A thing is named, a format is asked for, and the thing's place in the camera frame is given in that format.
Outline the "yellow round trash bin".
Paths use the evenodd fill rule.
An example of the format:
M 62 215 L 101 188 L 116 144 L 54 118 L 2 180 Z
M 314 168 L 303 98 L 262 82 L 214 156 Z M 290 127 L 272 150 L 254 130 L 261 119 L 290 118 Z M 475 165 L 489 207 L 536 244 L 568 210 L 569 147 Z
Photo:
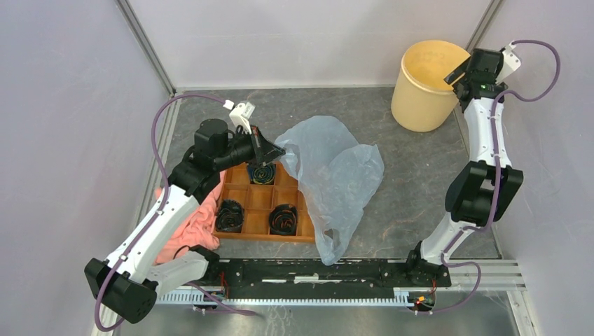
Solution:
M 446 121 L 458 103 L 444 78 L 470 54 L 441 40 L 420 41 L 401 59 L 391 112 L 395 121 L 413 132 L 433 131 Z

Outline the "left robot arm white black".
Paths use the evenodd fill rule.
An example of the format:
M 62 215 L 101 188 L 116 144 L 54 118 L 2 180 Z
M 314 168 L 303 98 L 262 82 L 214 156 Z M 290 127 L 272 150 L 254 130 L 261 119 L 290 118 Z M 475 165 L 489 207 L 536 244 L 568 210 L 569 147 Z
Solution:
M 138 323 L 162 295 L 195 280 L 214 284 L 220 267 L 205 247 L 193 246 L 178 258 L 156 265 L 159 252 L 181 222 L 220 184 L 221 172 L 244 163 L 271 165 L 285 153 L 255 125 L 231 130 L 221 119 L 203 121 L 195 131 L 193 146 L 132 234 L 104 260 L 93 258 L 85 266 L 97 307 L 119 315 L 116 326 L 123 321 Z

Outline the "light blue plastic trash bag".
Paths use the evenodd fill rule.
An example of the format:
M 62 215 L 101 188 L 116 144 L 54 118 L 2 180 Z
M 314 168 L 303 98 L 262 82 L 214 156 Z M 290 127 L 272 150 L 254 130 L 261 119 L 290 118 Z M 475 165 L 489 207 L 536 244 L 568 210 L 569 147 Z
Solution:
M 345 254 L 384 176 L 376 145 L 359 143 L 339 119 L 316 115 L 279 135 L 285 171 L 298 182 L 324 265 Z

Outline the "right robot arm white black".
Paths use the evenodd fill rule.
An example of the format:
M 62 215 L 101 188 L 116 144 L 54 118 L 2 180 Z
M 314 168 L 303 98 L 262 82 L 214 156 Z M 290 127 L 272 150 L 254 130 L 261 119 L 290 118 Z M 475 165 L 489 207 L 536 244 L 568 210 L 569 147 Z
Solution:
M 476 48 L 444 79 L 453 86 L 469 130 L 469 162 L 447 190 L 445 216 L 407 257 L 404 274 L 414 286 L 445 276 L 452 252 L 498 221 L 523 183 L 501 130 L 504 79 L 519 66 L 512 45 L 499 51 Z

